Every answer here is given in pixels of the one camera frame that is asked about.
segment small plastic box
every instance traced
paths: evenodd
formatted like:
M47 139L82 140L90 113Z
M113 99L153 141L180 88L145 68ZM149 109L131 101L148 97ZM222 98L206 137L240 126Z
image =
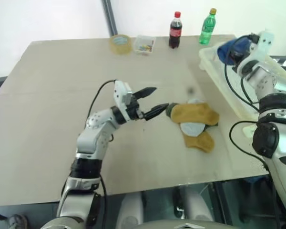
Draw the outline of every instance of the small plastic box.
M133 44L133 50L137 53L153 53L155 37L138 35Z

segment bottle cap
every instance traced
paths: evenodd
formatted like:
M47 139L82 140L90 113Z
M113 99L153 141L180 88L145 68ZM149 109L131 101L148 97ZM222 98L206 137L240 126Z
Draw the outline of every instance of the bottle cap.
M180 18L180 15L181 15L181 12L179 12L179 11L175 12L175 18Z
M211 8L210 10L210 14L215 15L216 14L217 9L215 8Z

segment red label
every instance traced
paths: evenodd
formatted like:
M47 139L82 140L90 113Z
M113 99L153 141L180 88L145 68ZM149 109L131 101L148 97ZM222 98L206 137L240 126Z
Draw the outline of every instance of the red label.
M181 36L181 30L175 30L175 29L171 28L170 35L172 37L180 37Z

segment plastic bottle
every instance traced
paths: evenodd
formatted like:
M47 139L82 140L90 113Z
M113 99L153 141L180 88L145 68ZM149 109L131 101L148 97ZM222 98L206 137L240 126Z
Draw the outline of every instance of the plastic bottle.
M199 38L199 43L201 44L209 43L216 24L215 14L216 14L216 9L211 8L209 16L207 16L207 18L204 20L204 24L202 26Z
M168 45L172 49L178 48L179 44L180 44L181 29L182 29L182 23L180 21L180 15L181 15L181 13L176 11L175 12L175 18L171 22L170 40L168 42Z

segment coca-cola bottle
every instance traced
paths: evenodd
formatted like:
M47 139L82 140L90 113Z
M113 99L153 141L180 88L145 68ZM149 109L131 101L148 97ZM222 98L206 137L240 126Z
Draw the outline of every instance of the coca-cola bottle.
M181 29L182 29L182 23L180 21L180 15L181 15L181 13L176 11L175 12L175 18L171 23L170 40L168 42L168 45L172 49L178 48L179 43L180 43Z

